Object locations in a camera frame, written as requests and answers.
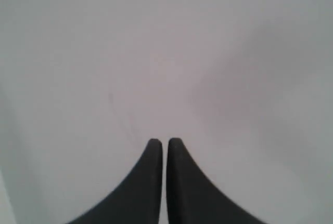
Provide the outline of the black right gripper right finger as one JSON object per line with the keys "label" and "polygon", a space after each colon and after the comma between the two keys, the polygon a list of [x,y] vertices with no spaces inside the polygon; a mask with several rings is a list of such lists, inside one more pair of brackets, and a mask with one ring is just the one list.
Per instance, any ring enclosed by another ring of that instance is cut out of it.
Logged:
{"label": "black right gripper right finger", "polygon": [[169,223],[262,223],[223,194],[201,171],[180,138],[168,143]]}

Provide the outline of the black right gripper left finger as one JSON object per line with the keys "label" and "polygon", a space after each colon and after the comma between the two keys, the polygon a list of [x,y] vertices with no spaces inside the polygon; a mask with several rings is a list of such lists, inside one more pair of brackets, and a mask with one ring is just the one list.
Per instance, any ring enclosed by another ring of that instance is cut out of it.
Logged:
{"label": "black right gripper left finger", "polygon": [[158,223],[162,175],[162,143],[158,139],[150,139],[123,181],[71,223]]}

